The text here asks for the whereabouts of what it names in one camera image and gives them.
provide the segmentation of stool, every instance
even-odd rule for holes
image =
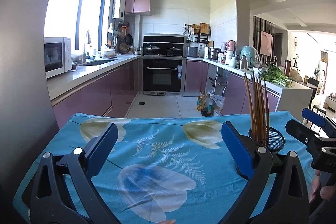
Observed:
[[[314,105],[313,106],[313,111],[314,111],[314,108],[316,108],[316,113],[318,114],[318,115],[321,115],[321,113],[322,114],[324,114],[324,116],[326,116],[327,115],[327,111],[323,108],[323,107],[321,107],[321,106],[319,106],[319,105]]]

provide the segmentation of person's hand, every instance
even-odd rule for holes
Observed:
[[[309,202],[313,201],[316,198],[317,191],[320,188],[320,173],[321,173],[320,170],[315,171],[316,177],[311,182],[310,192],[308,194]],[[336,190],[336,186],[322,187],[320,191],[320,196],[324,200],[330,200],[332,196],[334,195],[335,190]]]

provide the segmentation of white microwave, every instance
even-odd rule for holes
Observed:
[[[67,37],[44,38],[44,68],[47,78],[72,69],[71,39]]]

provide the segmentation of lower cabinet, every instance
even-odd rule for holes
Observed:
[[[58,127],[65,125],[74,114],[102,116],[111,106],[106,77],[93,82],[53,107]]]
[[[138,93],[138,60],[122,65],[107,76],[61,101],[53,107],[58,127],[78,113],[102,116],[111,107],[108,117],[124,118]]]
[[[229,73],[222,115],[241,114],[246,95],[244,79]]]
[[[184,92],[200,92],[205,89],[208,63],[187,60]]]
[[[279,98],[270,92],[267,92],[267,95],[269,111],[275,112]],[[232,114],[250,114],[250,107],[244,79],[241,76],[229,73],[222,115]]]

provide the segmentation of kitchen sink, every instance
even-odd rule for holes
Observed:
[[[81,64],[79,66],[99,66],[105,63],[113,62],[116,61],[117,59],[103,59],[103,60],[95,60],[95,61],[90,61],[84,64]]]

